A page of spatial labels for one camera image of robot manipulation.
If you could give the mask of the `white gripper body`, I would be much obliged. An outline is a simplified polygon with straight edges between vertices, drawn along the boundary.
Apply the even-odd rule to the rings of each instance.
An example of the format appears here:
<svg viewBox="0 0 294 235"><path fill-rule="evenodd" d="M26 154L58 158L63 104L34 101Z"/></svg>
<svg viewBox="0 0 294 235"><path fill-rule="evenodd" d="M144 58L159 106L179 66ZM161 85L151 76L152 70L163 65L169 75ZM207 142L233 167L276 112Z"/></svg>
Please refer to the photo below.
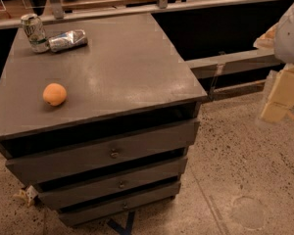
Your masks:
<svg viewBox="0 0 294 235"><path fill-rule="evenodd" d="M294 64L294 3L277 24L274 55L285 64Z"/></svg>

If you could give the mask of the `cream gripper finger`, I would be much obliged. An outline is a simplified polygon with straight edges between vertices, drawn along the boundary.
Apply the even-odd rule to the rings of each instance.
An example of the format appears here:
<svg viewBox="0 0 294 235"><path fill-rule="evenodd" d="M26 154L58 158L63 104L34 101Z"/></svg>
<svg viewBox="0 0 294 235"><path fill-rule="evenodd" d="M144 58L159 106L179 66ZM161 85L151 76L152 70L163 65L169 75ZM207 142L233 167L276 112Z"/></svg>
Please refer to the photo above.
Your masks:
<svg viewBox="0 0 294 235"><path fill-rule="evenodd" d="M294 65L286 64L279 72L272 72L268 83L269 91L265 95L260 119L276 123L294 107Z"/></svg>
<svg viewBox="0 0 294 235"><path fill-rule="evenodd" d="M277 24L270 27L264 34L255 40L253 46L257 49L273 49L276 28Z"/></svg>

